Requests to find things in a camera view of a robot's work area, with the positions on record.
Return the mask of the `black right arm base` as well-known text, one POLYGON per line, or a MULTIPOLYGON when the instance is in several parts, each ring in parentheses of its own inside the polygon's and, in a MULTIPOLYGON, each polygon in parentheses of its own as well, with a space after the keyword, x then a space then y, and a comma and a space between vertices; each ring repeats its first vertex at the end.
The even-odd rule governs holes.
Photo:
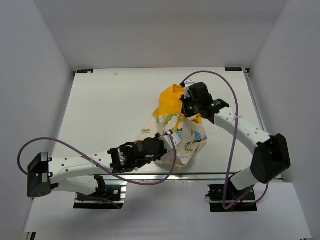
POLYGON ((208 193, 205 195, 205 199, 209 202, 210 211, 212 213, 258 211, 257 204, 255 203, 256 195, 254 190, 250 187, 238 191, 236 189, 231 189, 231 187, 228 186, 228 189, 226 190, 225 205, 228 206, 240 198, 239 201, 229 209, 224 209, 223 207, 223 191, 223 184, 208 185, 208 193), (240 198, 248 190, 250 190, 250 192, 246 196, 240 198))

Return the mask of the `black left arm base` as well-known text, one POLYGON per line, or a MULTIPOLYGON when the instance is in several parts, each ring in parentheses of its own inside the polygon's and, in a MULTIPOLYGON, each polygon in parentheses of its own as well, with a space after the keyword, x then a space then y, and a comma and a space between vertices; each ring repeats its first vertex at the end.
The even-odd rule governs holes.
POLYGON ((125 183, 107 180, 102 175, 94 177, 97 186, 91 194, 76 194, 73 208, 86 210, 120 210, 122 209, 127 192, 125 183))

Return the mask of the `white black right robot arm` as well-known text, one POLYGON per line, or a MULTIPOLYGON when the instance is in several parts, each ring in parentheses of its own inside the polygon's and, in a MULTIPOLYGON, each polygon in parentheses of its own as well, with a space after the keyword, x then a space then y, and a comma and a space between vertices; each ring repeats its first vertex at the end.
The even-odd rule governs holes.
POLYGON ((203 82, 187 80, 183 83, 181 96, 185 117, 199 114, 212 124, 224 129, 239 140, 252 154, 249 167, 241 170, 228 180, 226 195, 236 200, 244 189, 257 183, 267 184, 290 168, 291 161, 286 138, 259 130, 245 119, 238 117, 228 103, 213 99, 203 82))

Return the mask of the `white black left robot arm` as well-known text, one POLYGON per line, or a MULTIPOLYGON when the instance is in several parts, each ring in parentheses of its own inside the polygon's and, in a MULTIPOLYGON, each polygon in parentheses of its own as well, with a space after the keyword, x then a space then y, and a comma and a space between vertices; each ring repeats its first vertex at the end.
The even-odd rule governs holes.
POLYGON ((27 197, 40 198, 53 190, 90 195, 99 200, 105 196, 106 187, 99 176, 130 173, 168 153, 176 153, 180 138, 171 131, 157 133, 138 142, 127 142, 119 147, 88 156, 76 150, 77 157, 52 157, 41 152, 27 167, 27 197))

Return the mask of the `yellow cream printed child jacket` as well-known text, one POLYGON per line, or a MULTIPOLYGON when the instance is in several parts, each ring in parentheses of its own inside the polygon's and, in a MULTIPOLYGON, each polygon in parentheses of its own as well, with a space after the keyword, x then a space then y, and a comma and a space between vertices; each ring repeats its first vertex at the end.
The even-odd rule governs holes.
POLYGON ((207 141, 207 134, 200 114, 185 117, 182 114, 181 96, 185 89, 173 84, 160 94, 159 107, 134 139, 142 141, 155 134, 168 131, 176 133, 181 143, 176 147, 176 167, 185 167, 200 151, 207 141))

